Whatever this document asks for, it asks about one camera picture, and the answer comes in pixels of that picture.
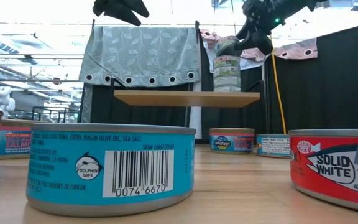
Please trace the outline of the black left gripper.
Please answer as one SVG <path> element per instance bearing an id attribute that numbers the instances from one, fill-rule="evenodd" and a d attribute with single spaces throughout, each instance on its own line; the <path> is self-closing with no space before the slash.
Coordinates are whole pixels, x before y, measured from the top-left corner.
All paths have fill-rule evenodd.
<path id="1" fill-rule="evenodd" d="M 121 2 L 130 10 L 120 9 L 120 3 L 116 0 L 95 0 L 93 4 L 93 13 L 96 16 L 100 16 L 104 13 L 105 16 L 114 17 L 120 21 L 124 21 L 135 26 L 140 26 L 141 21 L 132 11 L 143 17 L 150 16 L 143 0 L 122 0 Z"/>

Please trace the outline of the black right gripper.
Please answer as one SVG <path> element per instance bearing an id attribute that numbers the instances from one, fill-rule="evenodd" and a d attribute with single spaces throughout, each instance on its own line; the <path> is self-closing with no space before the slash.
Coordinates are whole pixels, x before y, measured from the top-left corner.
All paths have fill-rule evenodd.
<path id="1" fill-rule="evenodd" d="M 258 48 L 264 55 L 268 55 L 272 52 L 273 45 L 263 32 L 270 32 L 279 25 L 285 25 L 285 19 L 294 14 L 294 1 L 246 0 L 242 10 L 246 23 L 236 35 L 239 43 L 234 49 Z"/>

